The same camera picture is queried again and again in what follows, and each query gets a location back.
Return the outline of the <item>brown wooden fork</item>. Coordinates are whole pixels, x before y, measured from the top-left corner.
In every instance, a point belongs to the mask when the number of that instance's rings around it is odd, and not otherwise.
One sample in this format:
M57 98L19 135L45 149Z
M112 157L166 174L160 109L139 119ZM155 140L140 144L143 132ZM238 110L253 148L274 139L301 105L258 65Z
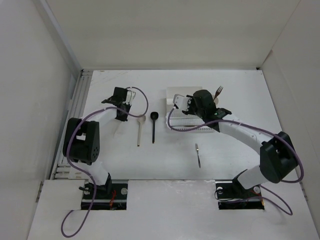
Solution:
M221 94L221 92L223 91L224 87L223 86L219 86L218 89L215 92L214 98L213 100L217 99L218 96Z

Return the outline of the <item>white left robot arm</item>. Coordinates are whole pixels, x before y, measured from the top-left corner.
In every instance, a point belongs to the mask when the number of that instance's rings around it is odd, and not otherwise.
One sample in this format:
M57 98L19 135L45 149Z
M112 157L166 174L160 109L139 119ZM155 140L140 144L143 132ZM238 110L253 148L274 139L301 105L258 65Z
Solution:
M136 92L128 88L115 87L113 95L102 101L106 108L67 122L62 153L76 170L88 174L92 185L87 191L94 190L103 199L111 195L112 179L98 162L100 130L113 120L127 121L135 96Z

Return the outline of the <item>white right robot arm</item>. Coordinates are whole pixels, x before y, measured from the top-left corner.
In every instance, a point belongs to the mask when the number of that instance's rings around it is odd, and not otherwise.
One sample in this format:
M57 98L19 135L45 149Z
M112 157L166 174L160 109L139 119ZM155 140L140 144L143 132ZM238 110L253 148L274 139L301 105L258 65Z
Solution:
M196 91L188 100L187 115L196 115L208 127L233 137L259 155L259 164L232 180L232 193L243 197L250 188L267 182L279 183L299 165L291 139L285 132L268 133L241 123L231 111L217 107L208 90Z

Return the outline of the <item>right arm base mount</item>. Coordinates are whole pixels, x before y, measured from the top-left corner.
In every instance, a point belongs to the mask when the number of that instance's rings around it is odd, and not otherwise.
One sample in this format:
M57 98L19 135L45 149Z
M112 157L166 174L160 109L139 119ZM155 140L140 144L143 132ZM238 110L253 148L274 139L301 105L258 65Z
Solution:
M264 210L259 185L244 189L232 180L216 180L214 197L219 210Z

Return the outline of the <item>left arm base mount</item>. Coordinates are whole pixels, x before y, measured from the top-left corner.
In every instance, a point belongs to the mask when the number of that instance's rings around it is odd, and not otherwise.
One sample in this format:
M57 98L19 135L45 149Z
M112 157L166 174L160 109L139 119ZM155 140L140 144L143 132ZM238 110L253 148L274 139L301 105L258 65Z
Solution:
M80 186L82 191L81 210L88 210L94 198L91 210L122 211L127 209L128 181L115 180L106 189L105 185L98 185L94 196L94 186L86 182Z

